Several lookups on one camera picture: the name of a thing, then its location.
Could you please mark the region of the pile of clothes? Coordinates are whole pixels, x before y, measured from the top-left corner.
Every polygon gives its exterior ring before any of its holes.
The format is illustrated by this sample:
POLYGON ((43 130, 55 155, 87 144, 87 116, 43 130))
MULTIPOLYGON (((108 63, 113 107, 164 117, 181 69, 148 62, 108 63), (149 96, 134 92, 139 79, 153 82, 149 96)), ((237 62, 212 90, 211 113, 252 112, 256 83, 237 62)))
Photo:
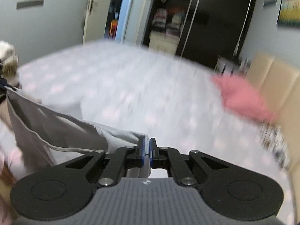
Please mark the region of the pile of clothes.
POLYGON ((0 42, 0 58, 1 58, 1 81, 20 88, 19 74, 17 72, 19 66, 18 56, 15 48, 8 42, 0 42))

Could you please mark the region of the pink pillow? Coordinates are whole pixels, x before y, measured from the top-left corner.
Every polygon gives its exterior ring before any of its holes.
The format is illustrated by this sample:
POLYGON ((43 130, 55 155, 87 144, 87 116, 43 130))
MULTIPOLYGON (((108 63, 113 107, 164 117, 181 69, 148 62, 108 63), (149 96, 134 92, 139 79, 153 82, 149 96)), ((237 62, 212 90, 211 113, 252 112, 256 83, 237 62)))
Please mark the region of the pink pillow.
POLYGON ((243 76, 214 74, 211 80, 220 90, 224 109, 257 122, 273 123, 276 120, 276 114, 267 107, 259 90, 243 76))

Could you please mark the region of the white nightstand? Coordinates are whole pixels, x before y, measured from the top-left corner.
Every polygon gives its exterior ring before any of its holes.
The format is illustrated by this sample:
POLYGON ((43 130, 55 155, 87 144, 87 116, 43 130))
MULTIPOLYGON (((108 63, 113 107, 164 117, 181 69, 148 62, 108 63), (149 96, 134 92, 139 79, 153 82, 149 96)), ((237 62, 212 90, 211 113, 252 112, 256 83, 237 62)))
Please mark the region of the white nightstand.
POLYGON ((247 59, 241 60, 238 57, 227 58, 219 56, 214 68, 214 73, 246 75, 249 68, 250 63, 247 61, 247 59))

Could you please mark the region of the beige padded headboard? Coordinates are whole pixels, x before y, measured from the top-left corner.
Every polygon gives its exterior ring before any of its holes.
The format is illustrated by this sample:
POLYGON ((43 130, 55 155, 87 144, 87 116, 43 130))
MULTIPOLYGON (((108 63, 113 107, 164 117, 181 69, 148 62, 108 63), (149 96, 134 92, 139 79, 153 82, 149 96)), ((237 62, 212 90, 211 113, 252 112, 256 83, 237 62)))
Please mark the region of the beige padded headboard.
POLYGON ((293 187, 296 223, 299 223, 299 68, 265 52, 258 52, 246 79, 260 91, 277 115, 290 152, 289 176, 293 187))

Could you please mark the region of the grey long-sleeve garment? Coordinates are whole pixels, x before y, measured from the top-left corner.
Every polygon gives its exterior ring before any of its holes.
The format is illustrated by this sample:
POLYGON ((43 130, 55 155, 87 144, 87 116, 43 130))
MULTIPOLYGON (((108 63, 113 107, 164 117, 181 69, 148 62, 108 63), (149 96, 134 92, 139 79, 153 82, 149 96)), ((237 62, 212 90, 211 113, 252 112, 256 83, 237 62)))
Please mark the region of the grey long-sleeve garment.
POLYGON ((20 90, 7 88, 7 102, 16 144, 29 173, 62 164, 82 154, 142 144, 146 155, 149 137, 144 133, 118 130, 80 120, 30 100, 20 90))

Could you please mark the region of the white door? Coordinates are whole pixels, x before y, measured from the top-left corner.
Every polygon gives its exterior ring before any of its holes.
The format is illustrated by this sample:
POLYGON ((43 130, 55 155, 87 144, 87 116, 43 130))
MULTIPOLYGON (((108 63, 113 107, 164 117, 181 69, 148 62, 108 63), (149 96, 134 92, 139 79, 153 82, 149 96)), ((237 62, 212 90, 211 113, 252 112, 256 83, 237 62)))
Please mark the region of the white door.
POLYGON ((110 2, 111 0, 88 0, 83 43, 104 38, 110 2))

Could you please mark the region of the cream storage box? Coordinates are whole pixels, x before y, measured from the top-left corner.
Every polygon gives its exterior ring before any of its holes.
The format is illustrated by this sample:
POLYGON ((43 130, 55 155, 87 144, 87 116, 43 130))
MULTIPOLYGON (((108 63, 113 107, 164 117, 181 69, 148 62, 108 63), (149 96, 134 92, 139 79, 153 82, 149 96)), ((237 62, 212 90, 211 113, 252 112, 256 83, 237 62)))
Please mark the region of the cream storage box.
POLYGON ((179 44, 179 37, 152 31, 149 37, 149 48, 161 53, 175 55, 179 44))

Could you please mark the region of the dark wardrobe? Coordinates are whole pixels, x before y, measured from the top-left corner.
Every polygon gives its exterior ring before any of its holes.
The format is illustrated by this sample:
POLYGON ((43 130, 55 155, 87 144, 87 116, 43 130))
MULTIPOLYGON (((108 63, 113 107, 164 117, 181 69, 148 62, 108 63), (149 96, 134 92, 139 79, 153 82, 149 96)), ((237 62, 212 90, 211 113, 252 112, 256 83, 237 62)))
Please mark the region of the dark wardrobe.
POLYGON ((239 57, 256 0, 153 0, 142 39, 152 31, 179 37, 177 56, 215 68, 239 57))

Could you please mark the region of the framed wall picture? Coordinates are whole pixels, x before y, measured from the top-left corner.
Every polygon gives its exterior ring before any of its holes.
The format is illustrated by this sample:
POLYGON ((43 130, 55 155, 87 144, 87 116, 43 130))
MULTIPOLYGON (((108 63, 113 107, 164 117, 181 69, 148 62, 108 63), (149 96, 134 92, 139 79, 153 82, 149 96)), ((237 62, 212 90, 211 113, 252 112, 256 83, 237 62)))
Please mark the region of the framed wall picture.
POLYGON ((299 0, 281 0, 277 20, 278 26, 299 29, 300 26, 300 2, 299 0))

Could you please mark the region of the grey pink-dotted bed sheet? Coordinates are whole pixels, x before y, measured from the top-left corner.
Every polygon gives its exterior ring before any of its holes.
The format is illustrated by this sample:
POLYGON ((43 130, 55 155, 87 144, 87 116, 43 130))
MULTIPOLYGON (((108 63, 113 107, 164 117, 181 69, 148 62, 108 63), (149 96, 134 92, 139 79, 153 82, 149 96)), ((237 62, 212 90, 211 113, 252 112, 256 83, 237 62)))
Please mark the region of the grey pink-dotted bed sheet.
POLYGON ((82 118, 154 137, 159 146, 203 153, 262 173, 280 184, 278 219, 296 223, 289 175, 262 147, 261 125, 227 112, 212 70, 144 47, 100 40, 19 68, 25 92, 43 104, 81 104, 82 118))

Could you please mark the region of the patterned black-white cloth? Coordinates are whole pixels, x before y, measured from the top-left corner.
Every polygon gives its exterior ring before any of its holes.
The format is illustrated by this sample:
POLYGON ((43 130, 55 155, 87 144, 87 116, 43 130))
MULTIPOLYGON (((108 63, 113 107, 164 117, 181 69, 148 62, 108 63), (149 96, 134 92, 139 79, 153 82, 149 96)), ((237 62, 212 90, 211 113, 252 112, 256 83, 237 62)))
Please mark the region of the patterned black-white cloth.
POLYGON ((260 128, 262 146, 272 153, 280 169, 288 170, 290 153, 280 125, 264 123, 260 128))

